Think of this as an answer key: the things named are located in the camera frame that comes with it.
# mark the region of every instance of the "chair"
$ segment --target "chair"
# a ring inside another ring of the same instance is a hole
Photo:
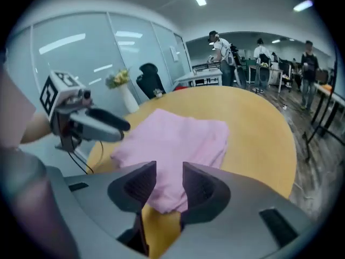
[[[136,84],[140,87],[142,92],[149,98],[153,99],[156,97],[154,94],[155,89],[160,89],[163,94],[165,90],[163,88],[161,78],[158,75],[158,68],[152,63],[146,63],[140,66],[142,74],[137,77]]]

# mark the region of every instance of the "black cap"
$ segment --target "black cap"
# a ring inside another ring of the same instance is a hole
[[[216,35],[216,34],[217,34],[216,31],[210,31],[209,36],[214,36],[214,35]]]

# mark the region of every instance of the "person in black shirt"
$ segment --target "person in black shirt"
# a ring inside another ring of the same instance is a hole
[[[316,70],[319,68],[318,59],[313,54],[313,43],[306,41],[306,51],[302,54],[301,59],[302,73],[303,73],[303,88],[302,88],[302,109],[310,111],[315,94],[315,76]]]

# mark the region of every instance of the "frosted glass partition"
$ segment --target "frosted glass partition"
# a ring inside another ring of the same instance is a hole
[[[121,94],[109,90],[105,78],[125,68],[105,13],[63,16],[33,28],[35,71],[43,87],[50,70],[68,71],[91,90],[94,103],[117,115],[128,114]],[[129,88],[138,99],[129,83]],[[94,142],[83,142],[89,154]]]
[[[183,66],[181,63],[181,59],[179,57],[177,42],[175,39],[175,35],[172,31],[163,28],[159,25],[153,24],[153,27],[155,29],[158,41],[160,43],[161,49],[164,54],[165,62],[167,63],[167,67],[169,70],[169,74],[172,80],[172,83],[174,81],[185,75],[185,72],[183,70]]]
[[[188,61],[186,47],[184,46],[182,37],[180,37],[178,35],[175,35],[175,39],[176,39],[176,42],[177,42],[177,50],[179,52],[178,57],[181,60],[184,73],[187,74],[187,73],[189,73],[191,71],[191,69],[190,69],[190,66],[189,66],[189,61]]]
[[[165,91],[170,91],[171,80],[151,23],[123,15],[110,14],[110,17],[123,61],[130,68],[129,74],[140,100],[148,100],[136,84],[137,77],[142,74],[139,67],[145,63],[157,66]]]
[[[11,79],[30,102],[34,104],[37,112],[43,112],[32,73],[30,29],[26,29],[12,39],[9,39],[7,47],[9,50],[7,64]],[[59,138],[51,134],[34,143],[21,145],[20,148],[39,157],[46,165],[58,167],[64,176],[82,174],[82,171],[74,164],[66,152],[55,149],[57,143],[59,143]]]

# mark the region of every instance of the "black slot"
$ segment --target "black slot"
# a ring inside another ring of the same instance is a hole
[[[281,248],[297,238],[298,234],[276,209],[263,210],[259,215]]]
[[[74,192],[74,191],[86,188],[86,187],[88,187],[88,185],[86,183],[84,183],[84,182],[79,182],[79,183],[76,183],[76,184],[69,185],[68,187],[71,190],[71,192]]]

